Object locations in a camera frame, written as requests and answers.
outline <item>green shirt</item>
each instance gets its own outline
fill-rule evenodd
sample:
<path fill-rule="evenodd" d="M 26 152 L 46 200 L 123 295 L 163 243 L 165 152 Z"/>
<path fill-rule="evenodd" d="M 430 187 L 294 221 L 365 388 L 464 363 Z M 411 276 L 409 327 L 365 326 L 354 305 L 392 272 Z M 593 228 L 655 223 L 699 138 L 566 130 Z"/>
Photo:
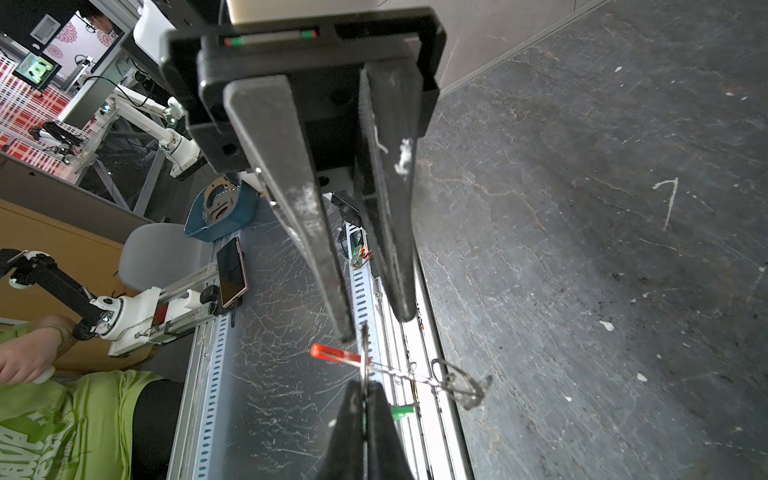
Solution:
<path fill-rule="evenodd" d="M 24 333 L 2 330 L 0 343 Z M 0 478 L 130 480 L 134 407 L 158 378 L 129 370 L 0 386 Z"/>

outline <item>black cable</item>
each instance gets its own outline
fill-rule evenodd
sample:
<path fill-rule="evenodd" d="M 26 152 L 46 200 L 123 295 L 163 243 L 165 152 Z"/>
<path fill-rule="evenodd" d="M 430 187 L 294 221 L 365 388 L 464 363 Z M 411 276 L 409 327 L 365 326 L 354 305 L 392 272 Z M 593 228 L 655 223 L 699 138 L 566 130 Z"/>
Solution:
<path fill-rule="evenodd" d="M 136 108 L 141 108 L 141 107 L 143 107 L 143 106 L 144 106 L 144 104 L 145 104 L 145 103 L 147 103 L 147 100 L 149 100 L 149 97 L 145 96 L 145 97 L 144 97 L 144 101 L 143 101 L 143 102 L 141 102 L 140 104 L 138 104 L 138 103 L 136 103 L 135 101 L 131 100 L 131 97 L 128 97 L 128 94 L 127 94 L 127 93 L 125 93 L 125 90 L 123 90 L 123 88 L 122 88 L 120 85 L 118 85 L 118 84 L 114 83 L 114 82 L 113 82 L 112 80 L 110 80 L 109 78 L 106 78 L 106 77 L 102 77 L 101 75 L 91 75 L 90 77 L 86 77 L 86 78 L 85 78 L 85 81 L 91 80 L 92 78 L 101 78 L 102 80 L 106 80 L 106 81 L 108 81 L 109 83 L 113 84 L 113 85 L 114 85 L 116 88 L 119 88 L 119 89 L 120 89 L 120 91 L 121 91 L 121 92 L 123 92 L 123 96 L 125 96 L 125 99 L 126 99 L 126 100 L 128 100 L 129 102 L 131 102 L 131 103 L 132 103 L 132 104 L 133 104 L 133 105 L 134 105 Z"/>
<path fill-rule="evenodd" d="M 128 60 L 130 60 L 130 61 L 131 61 L 131 63 L 132 63 L 132 64 L 134 64 L 134 67 L 136 67 L 136 69 L 137 69 L 137 70 L 139 70 L 139 72 L 140 72 L 140 73 L 143 73 L 143 74 L 147 75 L 148 77 L 150 77 L 150 76 L 151 76 L 151 75 L 149 75 L 149 74 L 148 74 L 146 71 L 144 71 L 144 70 L 141 70 L 141 69 L 139 68 L 139 66 L 138 66 L 138 65 L 136 65 L 136 62 L 134 61 L 134 59 L 133 59 L 133 58 L 131 58 L 131 57 L 128 57 Z"/>

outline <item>monitor screen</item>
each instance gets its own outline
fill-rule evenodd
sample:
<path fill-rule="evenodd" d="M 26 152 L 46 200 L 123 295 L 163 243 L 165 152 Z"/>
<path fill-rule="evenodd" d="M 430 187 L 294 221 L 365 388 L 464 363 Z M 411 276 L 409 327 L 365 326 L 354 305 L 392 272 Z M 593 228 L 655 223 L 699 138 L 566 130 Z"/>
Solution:
<path fill-rule="evenodd" d="M 30 53 L 18 64 L 13 75 L 39 91 L 43 91 L 51 83 L 51 79 L 56 75 L 59 68 L 61 65 L 51 60 L 47 55 Z"/>

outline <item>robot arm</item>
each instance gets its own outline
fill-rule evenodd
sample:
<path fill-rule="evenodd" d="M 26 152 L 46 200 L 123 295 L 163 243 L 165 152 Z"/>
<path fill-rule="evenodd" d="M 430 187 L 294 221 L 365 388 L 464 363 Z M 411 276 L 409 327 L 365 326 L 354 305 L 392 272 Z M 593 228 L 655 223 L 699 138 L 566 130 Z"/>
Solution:
<path fill-rule="evenodd" d="M 113 342 L 110 356 L 125 355 L 148 343 L 172 342 L 224 313 L 218 286 L 210 283 L 217 271 L 210 263 L 163 289 L 154 286 L 134 297 L 95 297 L 46 253 L 0 250 L 0 278 L 10 273 L 9 283 L 17 289 L 42 287 L 82 318 L 74 328 L 75 339 L 109 340 Z"/>
<path fill-rule="evenodd" d="M 128 88 L 115 88 L 107 99 L 106 105 L 111 105 L 112 113 L 130 121 L 157 139 L 159 148 L 173 164 L 170 169 L 172 177 L 178 177 L 181 172 L 192 167 L 200 157 L 200 147 L 195 140 L 189 140 L 173 128 L 163 128 L 147 117 L 142 111 L 165 117 L 169 124 L 175 124 L 184 116 L 184 110 L 175 98 L 168 100 L 168 107 L 163 107 L 156 101 L 146 98 Z"/>
<path fill-rule="evenodd" d="M 11 270 L 14 272 L 9 282 L 14 288 L 29 288 L 37 283 L 82 317 L 74 330 L 76 339 L 87 340 L 94 336 L 91 330 L 99 323 L 104 311 L 91 303 L 94 297 L 88 289 L 62 272 L 53 258 L 42 252 L 2 249 L 0 277 Z"/>

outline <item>phone screen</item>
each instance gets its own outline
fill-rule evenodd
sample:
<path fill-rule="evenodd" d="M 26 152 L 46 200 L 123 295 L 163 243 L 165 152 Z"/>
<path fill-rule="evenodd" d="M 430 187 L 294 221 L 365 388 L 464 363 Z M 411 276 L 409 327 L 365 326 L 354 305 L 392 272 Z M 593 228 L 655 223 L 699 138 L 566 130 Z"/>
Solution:
<path fill-rule="evenodd" d="M 221 304 L 226 307 L 247 289 L 243 260 L 240 257 L 240 241 L 237 237 L 216 252 L 216 261 L 219 267 Z"/>

